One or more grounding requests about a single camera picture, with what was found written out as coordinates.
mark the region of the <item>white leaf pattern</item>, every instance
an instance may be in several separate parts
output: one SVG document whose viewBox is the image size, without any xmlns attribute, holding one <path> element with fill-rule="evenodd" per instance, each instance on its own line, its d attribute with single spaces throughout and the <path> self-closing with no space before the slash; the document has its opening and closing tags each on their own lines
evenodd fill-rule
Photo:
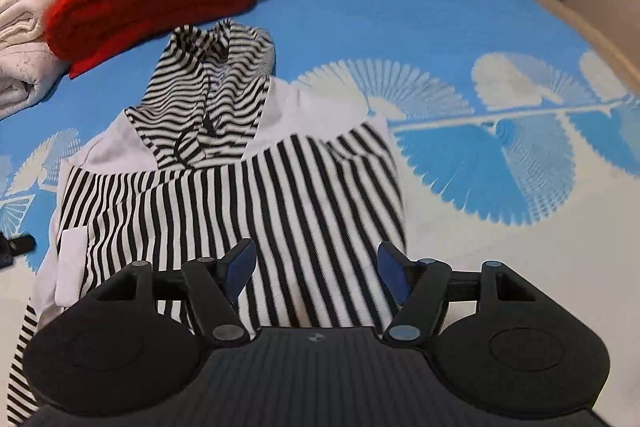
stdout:
<svg viewBox="0 0 640 427">
<path fill-rule="evenodd" d="M 34 194 L 0 200 L 0 230 L 12 236 L 20 232 L 20 225 L 33 202 Z"/>
<path fill-rule="evenodd" d="M 44 189 L 55 185 L 60 159 L 75 153 L 79 147 L 78 131 L 63 130 L 53 134 L 37 146 L 20 166 L 6 195 L 28 191 L 36 182 Z"/>
<path fill-rule="evenodd" d="M 11 157 L 0 156 L 0 194 L 4 194 L 11 172 Z"/>
<path fill-rule="evenodd" d="M 591 87 L 602 102 L 610 102 L 626 96 L 624 84 L 593 50 L 585 52 L 580 57 L 580 71 L 591 83 Z"/>
<path fill-rule="evenodd" d="M 474 64 L 471 77 L 478 97 L 489 110 L 535 107 L 543 100 L 557 106 L 596 102 L 573 76 L 530 55 L 485 54 Z"/>
<path fill-rule="evenodd" d="M 469 115 L 473 109 L 452 86 L 408 64 L 382 59 L 338 61 L 300 75 L 298 82 L 327 97 L 340 97 L 363 115 L 425 120 Z"/>
</svg>

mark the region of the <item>logo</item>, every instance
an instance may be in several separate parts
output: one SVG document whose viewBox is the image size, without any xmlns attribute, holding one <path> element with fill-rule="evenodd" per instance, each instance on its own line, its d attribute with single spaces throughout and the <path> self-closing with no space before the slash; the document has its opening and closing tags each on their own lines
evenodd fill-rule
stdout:
<svg viewBox="0 0 640 427">
<path fill-rule="evenodd" d="M 309 339 L 311 342 L 315 342 L 315 343 L 319 343 L 325 340 L 325 336 L 322 333 L 315 333 L 314 335 L 311 335 L 310 337 L 307 337 L 307 339 Z"/>
</svg>

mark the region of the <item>striped shirt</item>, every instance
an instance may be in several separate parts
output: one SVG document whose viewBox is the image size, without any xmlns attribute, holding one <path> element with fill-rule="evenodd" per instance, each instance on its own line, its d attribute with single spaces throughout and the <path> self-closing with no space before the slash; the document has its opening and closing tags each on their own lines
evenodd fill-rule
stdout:
<svg viewBox="0 0 640 427">
<path fill-rule="evenodd" d="M 397 309 L 376 250 L 384 240 L 404 247 L 392 153 L 364 122 L 329 141 L 293 134 L 241 160 L 272 67 L 263 30 L 224 21 L 174 31 L 142 102 L 126 110 L 160 170 L 72 167 L 64 187 L 58 251 L 63 231 L 87 230 L 81 296 L 132 261 L 179 269 L 250 237 L 257 268 L 234 306 L 252 333 L 268 325 L 382 331 L 391 321 Z M 159 301 L 158 312 L 190 326 L 183 302 Z M 36 324 L 28 307 L 10 374 L 11 423 L 36 409 L 22 372 Z"/>
</svg>

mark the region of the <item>black object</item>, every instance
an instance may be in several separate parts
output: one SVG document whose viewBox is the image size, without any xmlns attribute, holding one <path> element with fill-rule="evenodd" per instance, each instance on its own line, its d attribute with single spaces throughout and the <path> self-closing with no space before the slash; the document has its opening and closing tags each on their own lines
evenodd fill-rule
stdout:
<svg viewBox="0 0 640 427">
<path fill-rule="evenodd" d="M 14 259 L 36 249 L 36 240 L 31 234 L 24 233 L 11 239 L 0 232 L 0 270 L 14 264 Z"/>
<path fill-rule="evenodd" d="M 455 272 L 390 243 L 378 271 L 401 311 L 372 328 L 263 328 L 229 300 L 255 267 L 243 240 L 220 261 L 152 273 L 135 262 L 36 334 L 24 370 L 43 404 L 27 426 L 335 427 L 605 425 L 602 341 L 507 266 Z M 183 299 L 195 335 L 154 310 Z M 449 302 L 476 314 L 439 334 Z"/>
</svg>

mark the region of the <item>blue blanket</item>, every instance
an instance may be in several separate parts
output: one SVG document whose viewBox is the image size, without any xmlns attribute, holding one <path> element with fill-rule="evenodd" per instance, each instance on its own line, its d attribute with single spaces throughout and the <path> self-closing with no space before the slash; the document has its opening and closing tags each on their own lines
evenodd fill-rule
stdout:
<svg viewBox="0 0 640 427">
<path fill-rule="evenodd" d="M 569 197 L 573 127 L 640 174 L 640 103 L 590 46 L 532 0 L 260 0 L 278 77 L 382 113 L 422 184 L 478 219 L 532 224 Z M 137 103 L 166 36 L 0 122 L 0 228 L 47 248 L 60 158 Z"/>
</svg>

